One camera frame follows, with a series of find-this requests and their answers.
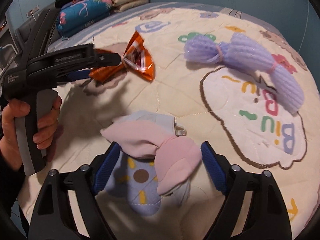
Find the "pink bow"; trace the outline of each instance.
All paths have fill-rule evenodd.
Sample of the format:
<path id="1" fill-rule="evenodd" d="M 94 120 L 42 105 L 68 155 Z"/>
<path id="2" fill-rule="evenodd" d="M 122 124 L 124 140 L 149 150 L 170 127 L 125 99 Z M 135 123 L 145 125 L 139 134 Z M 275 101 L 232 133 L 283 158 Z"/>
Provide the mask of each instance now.
<path id="1" fill-rule="evenodd" d="M 200 148 L 192 139 L 171 135 L 154 122 L 116 122 L 101 134 L 133 158 L 155 159 L 159 195 L 188 179 L 201 161 Z"/>

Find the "mattress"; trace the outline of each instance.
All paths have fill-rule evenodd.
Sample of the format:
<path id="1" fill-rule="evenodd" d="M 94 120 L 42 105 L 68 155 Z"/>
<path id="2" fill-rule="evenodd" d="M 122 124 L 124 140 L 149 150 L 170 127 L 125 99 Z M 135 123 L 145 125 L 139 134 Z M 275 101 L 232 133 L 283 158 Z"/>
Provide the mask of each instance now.
<path id="1" fill-rule="evenodd" d="M 82 80 L 56 89 L 63 99 L 59 117 L 63 133 L 56 141 L 53 161 L 25 180 L 18 197 L 28 221 L 50 169 L 68 172 L 90 163 L 110 145 L 100 130 L 118 117 L 143 110 L 173 116 L 196 144 L 209 141 L 231 164 L 255 173 L 270 170 L 287 206 L 293 238 L 302 231 L 320 202 L 320 96 L 303 59 L 274 27 L 232 14 L 233 10 L 216 6 L 151 3 L 52 44 L 50 51 L 92 42 L 96 48 L 123 54 L 137 30 L 153 58 L 156 77 L 147 82 L 132 71 L 122 71 L 103 85 Z M 265 73 L 245 74 L 223 65 L 185 61 L 184 43 L 195 33 L 229 42 L 235 32 L 264 46 L 297 80 L 305 94 L 298 114 L 291 115 L 278 104 Z M 165 196 L 153 214 L 133 210 L 126 198 L 107 190 L 96 200 L 119 240 L 201 240 L 224 196 L 215 189 L 203 163 L 189 181 L 190 194 L 181 206 L 172 205 L 170 196 Z M 79 232 L 87 235 L 76 197 L 72 192 L 69 197 Z M 242 231 L 250 200 L 248 193 L 233 235 Z"/>

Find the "metal screw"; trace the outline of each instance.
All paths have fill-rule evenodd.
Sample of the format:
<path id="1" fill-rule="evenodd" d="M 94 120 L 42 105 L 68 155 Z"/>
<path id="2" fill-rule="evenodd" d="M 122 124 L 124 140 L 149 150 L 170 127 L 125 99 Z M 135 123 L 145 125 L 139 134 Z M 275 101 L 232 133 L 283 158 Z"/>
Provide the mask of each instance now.
<path id="1" fill-rule="evenodd" d="M 232 165 L 232 166 L 231 166 L 231 169 L 232 169 L 233 171 L 241 171 L 241 168 L 240 168 L 239 165 Z"/>
<path id="2" fill-rule="evenodd" d="M 58 173 L 58 171 L 56 169 L 53 169 L 51 171 L 49 171 L 49 176 L 54 176 Z"/>
<path id="3" fill-rule="evenodd" d="M 266 177 L 271 177 L 272 174 L 271 174 L 270 171 L 264 171 L 263 175 L 266 176 Z"/>
<path id="4" fill-rule="evenodd" d="M 80 167 L 80 170 L 81 170 L 81 171 L 87 171 L 89 168 L 90 168 L 90 166 L 89 166 L 88 164 L 83 164 L 83 165 Z"/>

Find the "gray handle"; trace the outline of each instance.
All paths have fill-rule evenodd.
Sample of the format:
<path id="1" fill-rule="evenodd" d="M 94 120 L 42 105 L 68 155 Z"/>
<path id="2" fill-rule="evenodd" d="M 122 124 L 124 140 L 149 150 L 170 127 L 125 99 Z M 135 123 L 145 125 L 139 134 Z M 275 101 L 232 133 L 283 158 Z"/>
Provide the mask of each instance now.
<path id="1" fill-rule="evenodd" d="M 31 107 L 27 116 L 14 119 L 19 151 L 24 172 L 27 176 L 35 174 L 45 167 L 43 157 L 46 156 L 46 150 L 39 150 L 36 147 L 33 142 L 33 136 L 38 132 L 37 121 L 51 111 L 57 96 L 58 93 L 56 91 L 46 89 L 36 94 L 19 98 L 19 100 L 27 102 Z"/>

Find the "orange wrapper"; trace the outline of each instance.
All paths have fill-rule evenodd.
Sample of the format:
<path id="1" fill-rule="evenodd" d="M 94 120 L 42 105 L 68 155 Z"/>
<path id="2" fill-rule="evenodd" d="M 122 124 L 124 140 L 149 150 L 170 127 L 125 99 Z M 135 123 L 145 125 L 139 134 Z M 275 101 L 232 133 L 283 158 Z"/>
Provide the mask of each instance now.
<path id="1" fill-rule="evenodd" d="M 122 57 L 122 62 L 118 66 L 99 67 L 90 71 L 89 76 L 99 82 L 105 82 L 113 74 L 123 68 L 133 70 L 142 78 L 153 81 L 155 79 L 155 66 L 150 53 L 143 46 L 144 39 L 135 31 Z M 98 53 L 108 53 L 104 49 L 96 49 Z"/>

